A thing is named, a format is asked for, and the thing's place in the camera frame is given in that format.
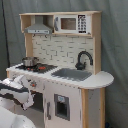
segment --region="white object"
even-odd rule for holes
[[[31,95],[31,92],[19,92],[19,89],[22,89],[24,86],[28,86],[29,83],[24,75],[20,75],[14,79],[5,79],[3,82],[5,84],[5,87],[11,87],[11,89],[4,88],[4,85],[2,86],[2,89],[0,90],[0,94],[12,94],[15,99],[17,99],[20,103],[24,104],[24,110],[26,110],[28,107],[33,105],[33,96]]]
[[[33,96],[30,91],[20,92],[24,84],[27,86],[28,82],[23,75],[18,76],[14,81],[12,79],[0,81],[0,94],[12,94],[20,103],[24,103],[24,109],[26,110],[33,105]],[[6,110],[11,109],[14,105],[12,100],[0,98],[0,128],[36,128],[27,117],[19,116]]]
[[[36,128],[27,117],[16,115],[0,106],[0,128]]]
[[[13,100],[8,100],[0,97],[0,106],[10,110],[15,106],[15,103]]]

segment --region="knob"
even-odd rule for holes
[[[37,86],[36,82],[35,81],[31,82],[31,86],[36,87]]]

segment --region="white backsplash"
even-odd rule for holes
[[[86,50],[93,56],[92,38],[33,34],[32,41],[33,56],[39,57],[40,63],[75,67],[81,51]],[[93,70],[86,55],[82,55],[81,62],[86,62],[87,70]]]

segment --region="burner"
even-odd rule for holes
[[[46,73],[47,71],[50,71],[51,69],[54,69],[56,67],[57,66],[38,63],[36,66],[33,66],[33,67],[26,67],[24,65],[21,65],[16,68],[21,69],[21,70],[27,70],[30,72]]]

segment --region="gray curtain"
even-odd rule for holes
[[[0,80],[6,78],[6,68],[8,67],[6,35],[4,27],[4,17],[2,9],[2,1],[0,1]]]
[[[11,65],[25,56],[20,13],[55,11],[102,12],[102,70],[115,77],[106,88],[106,120],[128,127],[128,1],[127,0],[4,0]]]

